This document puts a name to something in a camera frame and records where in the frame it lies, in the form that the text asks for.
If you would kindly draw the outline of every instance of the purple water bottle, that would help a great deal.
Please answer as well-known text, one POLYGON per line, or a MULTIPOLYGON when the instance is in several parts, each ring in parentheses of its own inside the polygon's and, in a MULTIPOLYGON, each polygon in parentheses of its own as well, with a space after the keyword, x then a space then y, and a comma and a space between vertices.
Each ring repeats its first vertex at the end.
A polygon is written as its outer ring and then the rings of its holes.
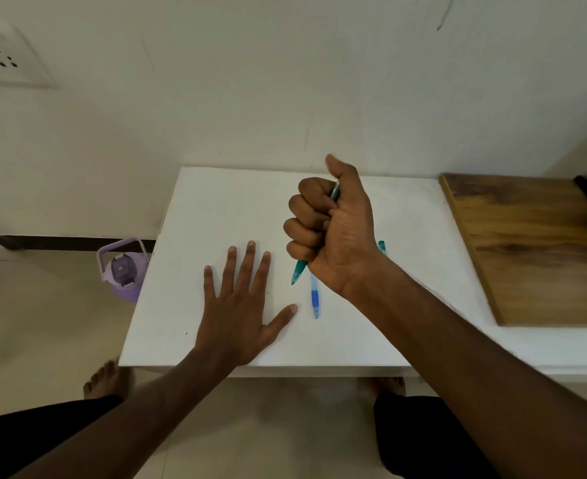
POLYGON ((149 265, 149 257, 147 256, 143 242, 136 237, 119 240, 118 242, 98 249, 96 256, 98 257, 98 266, 101 269, 101 279, 112 285, 118 297, 135 303, 143 287, 143 279, 145 279, 145 273, 149 265), (103 261, 105 252, 116 250, 130 242, 136 241, 138 241, 140 248, 143 250, 142 254, 138 252, 122 253, 114 257, 109 262, 107 268, 105 268, 103 261))

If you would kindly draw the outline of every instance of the switch plate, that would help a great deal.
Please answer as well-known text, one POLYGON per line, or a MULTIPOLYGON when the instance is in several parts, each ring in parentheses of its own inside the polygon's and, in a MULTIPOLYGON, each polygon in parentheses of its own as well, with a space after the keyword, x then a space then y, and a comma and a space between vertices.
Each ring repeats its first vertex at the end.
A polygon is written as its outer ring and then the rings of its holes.
POLYGON ((0 22, 0 85, 57 87, 25 36, 7 22, 0 22))

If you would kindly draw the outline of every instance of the blue pen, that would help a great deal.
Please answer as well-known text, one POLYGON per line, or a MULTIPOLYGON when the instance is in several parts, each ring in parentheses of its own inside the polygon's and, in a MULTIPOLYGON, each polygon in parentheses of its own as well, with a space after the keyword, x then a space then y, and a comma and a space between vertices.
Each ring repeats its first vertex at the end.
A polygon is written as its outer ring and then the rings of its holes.
MULTIPOLYGON (((337 181, 336 184, 334 185, 333 189, 331 189, 331 193, 329 194, 329 198, 331 198, 335 202, 337 202, 338 198, 340 198, 340 182, 339 181, 337 181)), ((299 260, 298 262, 296 262, 295 269, 293 270, 292 285, 294 285, 296 283, 296 281, 298 280, 298 277, 300 277, 300 274, 302 274, 302 271, 304 271, 306 266, 307 266, 306 260, 299 260)))
POLYGON ((318 279, 311 273, 311 305, 313 306, 313 315, 318 319, 320 315, 320 299, 318 298, 318 279))

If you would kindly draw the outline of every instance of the leg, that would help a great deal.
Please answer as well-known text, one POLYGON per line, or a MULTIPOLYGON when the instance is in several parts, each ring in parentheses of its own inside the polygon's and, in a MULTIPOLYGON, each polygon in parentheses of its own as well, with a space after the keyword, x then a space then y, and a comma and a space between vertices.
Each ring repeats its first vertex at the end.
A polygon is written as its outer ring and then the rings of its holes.
POLYGON ((120 405, 130 370, 107 362, 83 387, 84 400, 0 416, 0 478, 10 477, 120 405))
POLYGON ((389 472, 405 479, 499 478, 442 399, 405 397, 378 383, 373 415, 389 472))

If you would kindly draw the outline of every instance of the wood grain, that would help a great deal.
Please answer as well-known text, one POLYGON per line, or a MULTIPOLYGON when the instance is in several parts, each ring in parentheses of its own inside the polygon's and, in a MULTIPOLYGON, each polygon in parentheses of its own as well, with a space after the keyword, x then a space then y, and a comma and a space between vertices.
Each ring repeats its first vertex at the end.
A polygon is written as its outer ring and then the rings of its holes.
POLYGON ((587 326, 587 200, 571 180, 443 174, 501 326, 587 326))

